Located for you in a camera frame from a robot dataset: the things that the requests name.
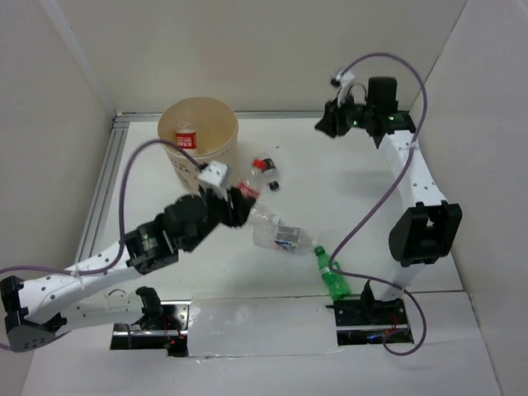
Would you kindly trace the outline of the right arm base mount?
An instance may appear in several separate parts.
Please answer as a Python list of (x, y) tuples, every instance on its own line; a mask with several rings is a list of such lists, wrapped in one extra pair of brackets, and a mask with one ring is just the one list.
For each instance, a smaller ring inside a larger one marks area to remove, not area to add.
[(402, 299), (375, 300), (368, 281), (359, 297), (328, 304), (335, 318), (337, 344), (343, 346), (413, 343), (413, 334)]

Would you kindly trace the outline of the clear bottle white blue label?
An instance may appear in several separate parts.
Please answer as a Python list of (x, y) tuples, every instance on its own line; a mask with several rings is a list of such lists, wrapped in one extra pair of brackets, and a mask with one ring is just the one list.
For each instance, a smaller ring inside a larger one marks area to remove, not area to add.
[(255, 226), (252, 241), (260, 248), (298, 256), (309, 254), (318, 246), (318, 241), (304, 229), (279, 224)]

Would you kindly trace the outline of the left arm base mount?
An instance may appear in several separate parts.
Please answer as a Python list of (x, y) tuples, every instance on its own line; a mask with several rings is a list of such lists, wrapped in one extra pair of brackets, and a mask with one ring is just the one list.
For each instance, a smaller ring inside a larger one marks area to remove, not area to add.
[(168, 356), (187, 357), (187, 334), (191, 301), (160, 300), (152, 287), (141, 286), (139, 318), (113, 327), (110, 348), (123, 350), (164, 350)]

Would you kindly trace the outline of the small red label cola bottle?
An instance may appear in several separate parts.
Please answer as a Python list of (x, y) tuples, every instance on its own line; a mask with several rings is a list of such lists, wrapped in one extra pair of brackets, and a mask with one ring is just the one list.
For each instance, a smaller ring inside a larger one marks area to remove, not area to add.
[(266, 171), (267, 165), (263, 159), (255, 158), (252, 161), (249, 172), (240, 180), (237, 184), (237, 188), (241, 191), (242, 195), (247, 198), (258, 200), (262, 188), (266, 185), (266, 178), (264, 171)]

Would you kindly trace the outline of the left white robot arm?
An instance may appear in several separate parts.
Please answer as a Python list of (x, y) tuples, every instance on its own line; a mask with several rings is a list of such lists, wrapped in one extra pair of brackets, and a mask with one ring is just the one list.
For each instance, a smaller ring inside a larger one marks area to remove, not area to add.
[(166, 314), (154, 288), (141, 286), (124, 295), (113, 292), (121, 283), (177, 262), (180, 252), (193, 252), (218, 225), (245, 225), (255, 202), (236, 187), (225, 199), (211, 190), (184, 195), (154, 220), (126, 233), (123, 241), (63, 275), (5, 278), (1, 300), (7, 349), (33, 351), (73, 330), (107, 323), (157, 327)]

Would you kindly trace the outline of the large red label bottle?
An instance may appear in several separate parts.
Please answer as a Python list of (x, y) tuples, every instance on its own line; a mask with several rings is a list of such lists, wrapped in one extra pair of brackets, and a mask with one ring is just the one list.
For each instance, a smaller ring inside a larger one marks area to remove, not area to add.
[(188, 120), (179, 120), (176, 123), (174, 132), (175, 141), (178, 147), (189, 153), (194, 153), (197, 149), (197, 132), (195, 125)]

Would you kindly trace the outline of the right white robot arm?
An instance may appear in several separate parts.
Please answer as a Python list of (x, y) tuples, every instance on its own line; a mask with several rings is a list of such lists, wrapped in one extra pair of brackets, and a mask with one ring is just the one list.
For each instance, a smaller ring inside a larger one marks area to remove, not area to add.
[(363, 103), (352, 95), (354, 79), (350, 72), (332, 79), (337, 96), (325, 104), (315, 128), (333, 139), (352, 128), (365, 130), (398, 180), (403, 214), (389, 232), (392, 258), (367, 282), (360, 304), (361, 317), (379, 323), (389, 312), (388, 303), (400, 298), (422, 269), (450, 253), (462, 210), (434, 182), (417, 142), (417, 128), (408, 112), (398, 109), (396, 79), (370, 78)]

